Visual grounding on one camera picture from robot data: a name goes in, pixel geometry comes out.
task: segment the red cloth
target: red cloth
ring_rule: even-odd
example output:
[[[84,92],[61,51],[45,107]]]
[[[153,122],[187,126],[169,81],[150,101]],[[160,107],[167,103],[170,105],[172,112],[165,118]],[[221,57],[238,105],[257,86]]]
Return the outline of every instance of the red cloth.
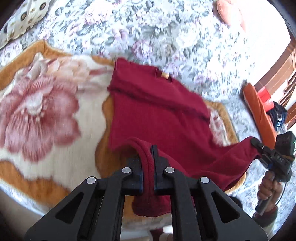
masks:
[[[234,186],[258,155],[250,138],[227,147],[216,145],[202,98],[177,80],[161,77],[156,67],[120,58],[108,90],[114,99],[109,146],[133,146],[141,157],[144,193],[133,202],[137,215],[170,212],[169,197],[154,195],[152,144],[170,166],[193,178],[206,176],[222,190]]]

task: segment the red fabric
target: red fabric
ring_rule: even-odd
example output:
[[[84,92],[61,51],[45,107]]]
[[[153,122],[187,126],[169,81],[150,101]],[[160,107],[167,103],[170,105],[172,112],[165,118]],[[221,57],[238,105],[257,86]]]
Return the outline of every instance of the red fabric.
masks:
[[[265,87],[262,87],[257,94],[259,98],[262,100],[265,112],[274,108],[274,102],[271,100],[271,95]]]
[[[175,79],[159,77],[156,67],[120,58],[108,90],[114,99],[109,146],[112,150],[133,146],[141,157],[144,194],[133,202],[137,215],[155,217],[170,212],[169,197],[154,195],[152,144],[170,166],[190,177],[206,176],[222,190],[234,186],[258,155],[250,138],[217,146],[202,98]]]

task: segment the orange tag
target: orange tag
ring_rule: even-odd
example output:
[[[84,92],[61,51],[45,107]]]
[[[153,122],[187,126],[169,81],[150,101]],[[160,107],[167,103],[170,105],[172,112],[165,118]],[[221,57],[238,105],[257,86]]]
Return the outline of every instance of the orange tag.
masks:
[[[168,73],[165,73],[165,72],[162,72],[161,73],[161,77],[164,77],[164,78],[168,79],[169,78],[169,74]]]

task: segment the metal screw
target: metal screw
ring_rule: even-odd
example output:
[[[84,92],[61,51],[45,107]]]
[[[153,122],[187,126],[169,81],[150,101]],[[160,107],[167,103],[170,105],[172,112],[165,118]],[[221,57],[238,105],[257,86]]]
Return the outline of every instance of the metal screw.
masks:
[[[122,169],[122,172],[123,172],[123,173],[130,173],[130,172],[131,172],[131,169],[130,169],[129,167],[124,167],[124,168]]]
[[[165,171],[166,171],[167,173],[173,173],[173,172],[175,171],[175,169],[172,168],[172,167],[167,167],[167,168],[165,169]]]
[[[89,178],[86,180],[86,182],[87,182],[88,184],[93,184],[93,183],[96,182],[96,179],[95,179],[94,177],[89,177]]]
[[[201,178],[200,178],[200,181],[201,181],[202,183],[209,183],[209,182],[210,182],[210,180],[209,180],[207,177],[201,177]]]

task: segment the orange pillow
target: orange pillow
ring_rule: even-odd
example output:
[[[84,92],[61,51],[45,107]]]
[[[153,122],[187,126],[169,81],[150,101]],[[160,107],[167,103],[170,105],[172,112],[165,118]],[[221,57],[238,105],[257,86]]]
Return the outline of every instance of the orange pillow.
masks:
[[[263,103],[258,96],[254,86],[252,86],[250,83],[247,84],[243,89],[243,94],[245,102],[252,112],[263,145],[269,147],[270,149],[274,149],[277,133],[274,129],[270,117],[266,114],[264,110]]]

